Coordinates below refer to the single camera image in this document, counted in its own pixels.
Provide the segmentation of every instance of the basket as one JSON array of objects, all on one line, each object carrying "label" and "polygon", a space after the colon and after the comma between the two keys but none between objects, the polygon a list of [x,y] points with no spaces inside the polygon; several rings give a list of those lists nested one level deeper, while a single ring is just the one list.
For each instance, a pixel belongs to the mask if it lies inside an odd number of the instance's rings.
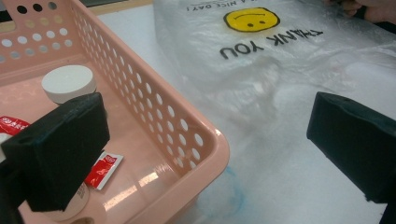
[{"label": "basket", "polygon": [[[222,133],[78,0],[3,2],[16,28],[0,33],[2,114],[34,122],[57,106],[42,77],[63,65],[88,66],[108,114],[105,150],[124,156],[105,187],[90,189],[84,209],[63,223],[165,223],[221,174],[229,159]],[[54,223],[27,203],[20,210],[25,223]]]}]

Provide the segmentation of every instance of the sauce packet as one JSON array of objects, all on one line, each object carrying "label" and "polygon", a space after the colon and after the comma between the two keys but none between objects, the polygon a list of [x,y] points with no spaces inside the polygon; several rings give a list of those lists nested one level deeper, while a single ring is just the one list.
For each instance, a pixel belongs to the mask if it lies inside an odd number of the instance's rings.
[{"label": "sauce packet", "polygon": [[0,117],[0,133],[6,133],[14,136],[29,125],[30,123],[21,119],[15,119],[9,116]]},{"label": "sauce packet", "polygon": [[85,178],[85,184],[95,189],[102,189],[119,166],[122,158],[123,156],[121,155],[104,151],[96,161],[96,164],[92,167],[91,172]]}]

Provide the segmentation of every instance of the smiley face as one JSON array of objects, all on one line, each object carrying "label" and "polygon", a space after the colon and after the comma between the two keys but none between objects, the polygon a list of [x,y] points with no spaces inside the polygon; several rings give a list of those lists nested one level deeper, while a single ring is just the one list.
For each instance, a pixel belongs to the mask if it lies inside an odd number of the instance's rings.
[{"label": "smiley face", "polygon": [[280,23],[279,17],[264,7],[232,11],[224,16],[224,21],[231,29],[248,33],[263,31]]}]

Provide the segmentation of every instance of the white jar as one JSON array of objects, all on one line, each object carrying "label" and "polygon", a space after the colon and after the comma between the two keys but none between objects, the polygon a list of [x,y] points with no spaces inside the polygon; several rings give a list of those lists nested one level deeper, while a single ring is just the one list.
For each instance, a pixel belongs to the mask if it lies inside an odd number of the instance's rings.
[{"label": "white jar", "polygon": [[41,85],[51,101],[58,105],[96,91],[93,72],[83,65],[56,68],[44,76]]}]

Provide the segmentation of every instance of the foam pad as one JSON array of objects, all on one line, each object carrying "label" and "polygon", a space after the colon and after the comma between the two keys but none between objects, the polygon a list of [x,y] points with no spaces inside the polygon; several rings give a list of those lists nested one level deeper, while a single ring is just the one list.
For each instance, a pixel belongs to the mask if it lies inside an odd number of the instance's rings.
[{"label": "foam pad", "polygon": [[318,92],[310,139],[368,201],[396,200],[396,121],[342,96]]},{"label": "foam pad", "polygon": [[64,210],[109,140],[100,93],[60,105],[2,144],[21,170],[32,211]]}]

